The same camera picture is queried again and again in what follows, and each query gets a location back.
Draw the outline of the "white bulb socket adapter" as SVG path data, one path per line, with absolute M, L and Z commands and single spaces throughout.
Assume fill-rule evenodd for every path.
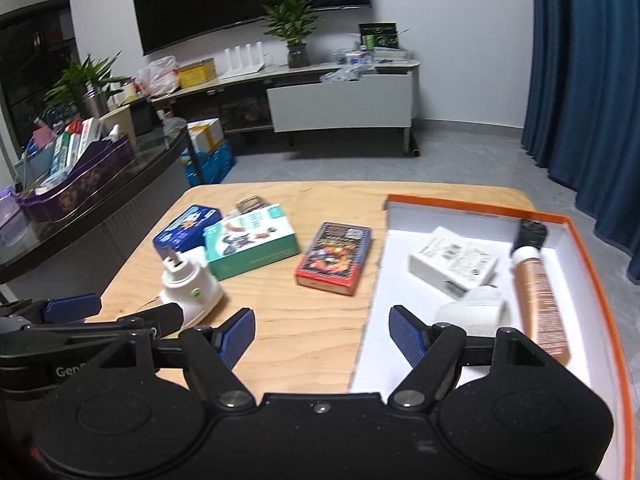
M 440 307 L 434 321 L 459 326 L 471 336 L 492 337 L 499 327 L 510 325 L 511 315 L 499 289 L 483 285 Z

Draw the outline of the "white power adapter box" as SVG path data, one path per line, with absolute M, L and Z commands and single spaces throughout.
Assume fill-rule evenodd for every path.
M 409 255 L 409 272 L 454 299 L 487 285 L 498 256 L 480 249 L 474 240 L 443 226 L 431 232 L 422 248 Z

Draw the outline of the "copper bottle white cap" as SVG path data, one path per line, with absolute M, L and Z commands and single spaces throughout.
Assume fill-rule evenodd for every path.
M 567 365 L 570 347 L 540 250 L 534 246 L 516 248 L 511 260 L 524 333 L 553 359 Z

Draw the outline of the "white plug-in nightlight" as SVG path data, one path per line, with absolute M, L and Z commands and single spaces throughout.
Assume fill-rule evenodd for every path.
M 163 260 L 163 304 L 176 304 L 182 311 L 182 328 L 198 326 L 224 298 L 221 284 L 207 266 L 186 258 L 181 252 L 168 252 Z

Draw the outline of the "green bandage box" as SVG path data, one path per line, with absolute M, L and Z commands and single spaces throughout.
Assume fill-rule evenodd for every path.
M 204 230 L 209 271 L 226 280 L 299 254 L 291 222 L 280 204 L 229 217 Z

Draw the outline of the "black glass side table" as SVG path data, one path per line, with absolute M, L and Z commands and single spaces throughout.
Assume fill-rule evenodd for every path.
M 34 270 L 89 233 L 172 165 L 180 165 L 184 151 L 188 151 L 190 156 L 195 155 L 187 128 L 181 128 L 169 136 L 158 128 L 139 138 L 138 144 L 132 145 L 132 148 L 136 160 L 80 208 L 60 221 L 32 221 L 17 204 L 18 211 L 26 218 L 26 230 L 15 243 L 1 247 L 2 284 L 8 284 Z

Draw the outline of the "blue tin box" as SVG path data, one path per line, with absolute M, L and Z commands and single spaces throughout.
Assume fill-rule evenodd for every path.
M 166 259 L 170 250 L 187 252 L 203 246 L 204 230 L 221 219 L 218 208 L 192 205 L 153 237 L 153 247 L 160 258 Z

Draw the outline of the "white yellow carton on floor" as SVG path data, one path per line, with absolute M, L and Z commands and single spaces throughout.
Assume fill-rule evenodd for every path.
M 198 153 L 210 155 L 224 143 L 224 130 L 219 118 L 188 123 L 190 138 Z

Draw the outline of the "white tv console cabinet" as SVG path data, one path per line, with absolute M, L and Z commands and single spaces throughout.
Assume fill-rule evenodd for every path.
M 412 132 L 419 62 L 376 61 L 351 81 L 323 82 L 342 68 L 321 63 L 303 68 L 269 67 L 159 96 L 159 110 L 190 120 L 218 118 L 227 136 L 272 130 L 288 143 L 302 131 L 390 129 L 402 133 L 402 149 L 420 154 Z

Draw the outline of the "white plastic bag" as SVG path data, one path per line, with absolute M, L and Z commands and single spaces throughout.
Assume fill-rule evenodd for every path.
M 152 61 L 137 72 L 134 81 L 145 96 L 171 94 L 180 86 L 176 58 L 169 55 Z

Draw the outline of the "white router with antennas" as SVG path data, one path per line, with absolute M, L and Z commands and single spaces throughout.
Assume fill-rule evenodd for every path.
M 224 57 L 228 64 L 228 70 L 220 76 L 220 79 L 257 74 L 265 67 L 265 55 L 261 41 L 246 44 L 244 47 L 237 44 L 233 49 L 227 48 L 224 50 Z

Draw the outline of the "blue curtain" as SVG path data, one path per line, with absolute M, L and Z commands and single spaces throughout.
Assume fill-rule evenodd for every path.
M 534 0 L 522 145 L 639 279 L 639 0 Z

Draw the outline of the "potted plant on side table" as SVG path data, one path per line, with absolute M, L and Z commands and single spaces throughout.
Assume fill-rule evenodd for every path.
M 121 84 L 129 79 L 128 76 L 114 76 L 113 65 L 118 61 L 120 53 L 111 58 L 94 60 L 90 54 L 84 62 L 72 56 L 70 66 L 62 71 L 61 78 L 44 96 L 47 105 L 71 105 L 82 118 L 89 118 L 90 108 L 87 101 L 88 93 L 96 93 L 99 99 L 108 103 L 113 96 L 122 93 L 122 88 L 113 89 L 113 84 Z

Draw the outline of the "black green product box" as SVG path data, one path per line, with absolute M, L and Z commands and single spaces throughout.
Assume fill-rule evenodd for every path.
M 367 50 L 376 48 L 399 48 L 398 31 L 395 22 L 360 23 L 360 44 Z

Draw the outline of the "potted green plant on console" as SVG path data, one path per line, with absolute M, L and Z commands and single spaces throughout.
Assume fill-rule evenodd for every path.
M 306 39 L 316 30 L 319 17 L 314 3 L 317 0 L 274 0 L 273 6 L 264 4 L 265 34 L 279 38 L 288 48 L 288 67 L 310 65 Z

